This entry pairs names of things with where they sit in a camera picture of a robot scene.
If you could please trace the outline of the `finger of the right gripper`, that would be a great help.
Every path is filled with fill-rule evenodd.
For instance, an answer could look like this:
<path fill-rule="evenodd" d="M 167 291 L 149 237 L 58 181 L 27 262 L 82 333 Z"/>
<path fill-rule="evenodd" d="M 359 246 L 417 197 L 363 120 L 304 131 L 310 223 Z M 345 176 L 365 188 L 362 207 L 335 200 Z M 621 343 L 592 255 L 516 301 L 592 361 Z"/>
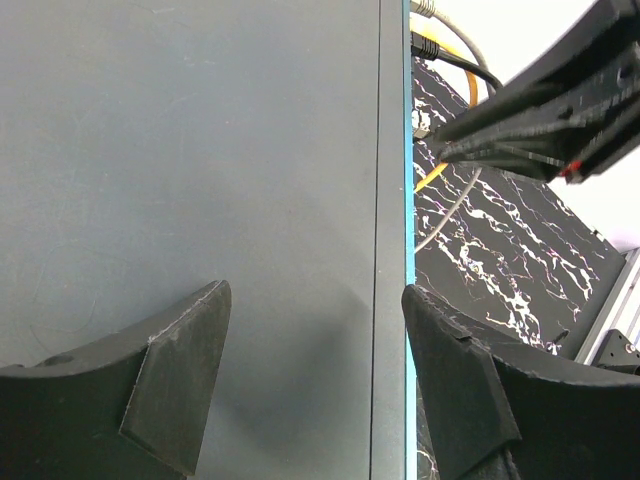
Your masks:
<path fill-rule="evenodd" d="M 439 127 L 434 138 L 461 141 L 566 94 L 584 93 L 588 81 L 629 57 L 638 40 L 637 1 L 597 1 L 538 60 L 488 100 Z"/>
<path fill-rule="evenodd" d="M 439 158 L 446 163 L 475 165 L 533 180 L 552 180 L 565 166 L 563 161 L 548 154 L 492 141 L 467 146 L 449 145 L 440 150 Z"/>

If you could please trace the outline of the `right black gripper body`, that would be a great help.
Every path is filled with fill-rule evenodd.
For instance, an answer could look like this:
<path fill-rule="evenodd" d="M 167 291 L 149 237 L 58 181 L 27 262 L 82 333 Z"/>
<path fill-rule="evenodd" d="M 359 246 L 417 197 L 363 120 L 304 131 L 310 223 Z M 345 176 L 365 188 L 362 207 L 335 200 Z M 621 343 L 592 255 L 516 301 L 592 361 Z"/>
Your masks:
<path fill-rule="evenodd" d="M 544 181 L 582 183 L 639 145 L 639 41 L 562 39 L 548 54 L 560 63 L 545 79 L 556 89 L 544 103 L 557 164 Z"/>

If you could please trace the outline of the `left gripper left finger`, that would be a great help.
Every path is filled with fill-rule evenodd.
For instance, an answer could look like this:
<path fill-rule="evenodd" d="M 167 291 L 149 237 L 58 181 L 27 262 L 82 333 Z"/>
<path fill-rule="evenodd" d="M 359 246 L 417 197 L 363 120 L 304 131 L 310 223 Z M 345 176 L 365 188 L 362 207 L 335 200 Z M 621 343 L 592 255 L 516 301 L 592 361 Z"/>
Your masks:
<path fill-rule="evenodd" d="M 214 281 L 117 333 L 1 371 L 5 479 L 196 472 L 232 294 Z"/>

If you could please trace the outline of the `small clear plug part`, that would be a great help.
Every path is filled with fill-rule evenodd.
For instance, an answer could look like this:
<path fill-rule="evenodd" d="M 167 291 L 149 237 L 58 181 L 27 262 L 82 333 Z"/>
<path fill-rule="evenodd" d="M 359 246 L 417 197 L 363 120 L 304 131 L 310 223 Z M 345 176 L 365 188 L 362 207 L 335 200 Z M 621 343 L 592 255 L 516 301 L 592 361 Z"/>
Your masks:
<path fill-rule="evenodd" d="M 431 132 L 431 116 L 421 109 L 413 109 L 411 114 L 413 141 L 424 140 Z"/>

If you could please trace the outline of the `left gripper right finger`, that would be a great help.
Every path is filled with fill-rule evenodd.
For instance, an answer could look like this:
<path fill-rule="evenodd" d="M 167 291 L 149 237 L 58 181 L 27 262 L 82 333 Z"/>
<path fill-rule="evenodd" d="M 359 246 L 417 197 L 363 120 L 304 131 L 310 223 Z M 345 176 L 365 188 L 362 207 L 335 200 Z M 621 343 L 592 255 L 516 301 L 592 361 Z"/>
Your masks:
<path fill-rule="evenodd" d="M 444 479 L 635 479 L 639 375 L 552 355 L 410 285 L 402 309 Z"/>

